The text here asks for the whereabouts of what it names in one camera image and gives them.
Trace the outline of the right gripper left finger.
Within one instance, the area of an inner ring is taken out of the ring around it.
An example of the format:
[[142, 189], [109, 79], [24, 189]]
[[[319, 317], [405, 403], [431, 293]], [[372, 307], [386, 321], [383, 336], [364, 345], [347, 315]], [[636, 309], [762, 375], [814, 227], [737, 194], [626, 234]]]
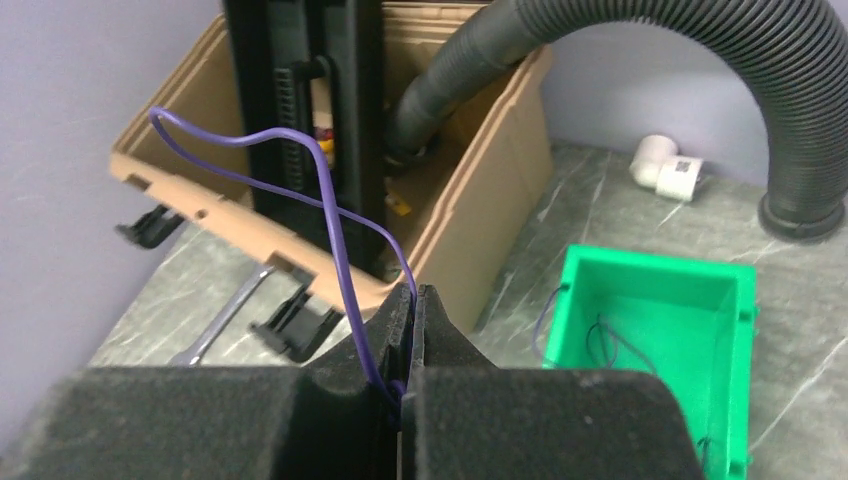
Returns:
[[5, 479], [392, 479], [396, 424], [345, 339], [310, 365], [101, 367], [63, 380]]

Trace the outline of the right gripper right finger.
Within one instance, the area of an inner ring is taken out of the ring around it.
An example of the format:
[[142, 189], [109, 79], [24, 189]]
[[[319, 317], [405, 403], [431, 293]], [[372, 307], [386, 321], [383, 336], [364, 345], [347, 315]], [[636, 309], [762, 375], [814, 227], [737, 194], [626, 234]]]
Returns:
[[627, 370], [502, 369], [420, 288], [409, 334], [405, 479], [700, 479], [669, 388]]

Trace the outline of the green plastic bin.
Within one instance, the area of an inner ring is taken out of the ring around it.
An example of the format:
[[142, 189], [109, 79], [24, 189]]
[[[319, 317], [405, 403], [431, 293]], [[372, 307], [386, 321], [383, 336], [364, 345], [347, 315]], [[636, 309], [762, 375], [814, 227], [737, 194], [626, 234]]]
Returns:
[[662, 380], [710, 479], [748, 474], [756, 336], [753, 266], [573, 245], [543, 313], [546, 368], [617, 369]]

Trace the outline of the silver combination wrench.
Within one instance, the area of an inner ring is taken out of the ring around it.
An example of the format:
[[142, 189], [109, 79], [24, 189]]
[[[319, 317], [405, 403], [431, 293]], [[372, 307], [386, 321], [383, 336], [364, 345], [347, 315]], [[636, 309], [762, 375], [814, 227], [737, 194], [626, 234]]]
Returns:
[[198, 366], [212, 344], [243, 308], [248, 299], [275, 271], [274, 266], [258, 264], [198, 337], [187, 348], [175, 354], [168, 364], [177, 367]]

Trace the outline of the tan plastic toolbox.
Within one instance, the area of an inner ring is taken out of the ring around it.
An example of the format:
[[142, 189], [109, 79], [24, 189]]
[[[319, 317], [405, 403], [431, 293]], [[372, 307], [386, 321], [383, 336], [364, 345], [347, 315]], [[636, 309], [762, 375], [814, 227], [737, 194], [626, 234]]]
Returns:
[[498, 6], [226, 1], [114, 144], [110, 171], [254, 259], [373, 312], [431, 284], [471, 331], [552, 173], [546, 47], [500, 54]]

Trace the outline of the white pipe fitting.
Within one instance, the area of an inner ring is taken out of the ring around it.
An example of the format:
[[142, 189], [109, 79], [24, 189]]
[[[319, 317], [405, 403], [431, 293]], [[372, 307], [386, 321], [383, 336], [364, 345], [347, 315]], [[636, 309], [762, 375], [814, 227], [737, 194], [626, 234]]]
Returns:
[[679, 153], [677, 143], [663, 135], [648, 135], [638, 144], [629, 166], [632, 179], [656, 195], [691, 202], [703, 177], [704, 160]]

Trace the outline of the black toolbox tray insert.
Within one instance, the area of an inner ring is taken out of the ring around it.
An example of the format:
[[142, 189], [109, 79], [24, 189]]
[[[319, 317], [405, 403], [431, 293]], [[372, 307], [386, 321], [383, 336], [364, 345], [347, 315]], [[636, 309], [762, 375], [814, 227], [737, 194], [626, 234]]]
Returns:
[[232, 0], [223, 5], [247, 133], [332, 132], [329, 154], [350, 263], [381, 271], [386, 243], [384, 34], [378, 1]]

